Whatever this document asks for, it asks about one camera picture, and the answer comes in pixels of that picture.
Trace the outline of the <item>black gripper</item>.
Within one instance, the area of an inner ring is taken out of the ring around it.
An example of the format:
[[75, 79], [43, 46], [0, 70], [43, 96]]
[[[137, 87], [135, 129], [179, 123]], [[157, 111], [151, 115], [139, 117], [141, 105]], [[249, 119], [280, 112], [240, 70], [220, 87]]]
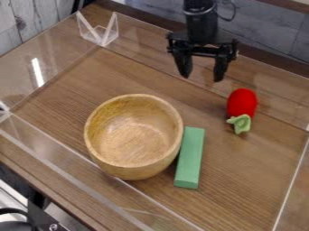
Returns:
[[186, 31], [167, 33], [167, 52], [177, 63], [183, 78], [191, 75], [193, 56], [214, 58], [214, 82], [225, 78], [229, 62], [238, 57], [240, 41], [225, 32], [218, 31], [208, 41], [194, 42]]

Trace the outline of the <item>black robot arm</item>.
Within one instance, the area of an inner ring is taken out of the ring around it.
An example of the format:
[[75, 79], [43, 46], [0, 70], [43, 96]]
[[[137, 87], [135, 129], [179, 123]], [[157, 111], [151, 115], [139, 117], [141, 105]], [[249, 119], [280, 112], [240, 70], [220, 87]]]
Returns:
[[183, 78], [191, 75], [193, 56], [213, 58], [214, 82], [220, 82], [237, 59], [240, 41], [218, 30], [217, 0], [183, 0], [183, 14], [186, 30], [167, 33], [167, 52]]

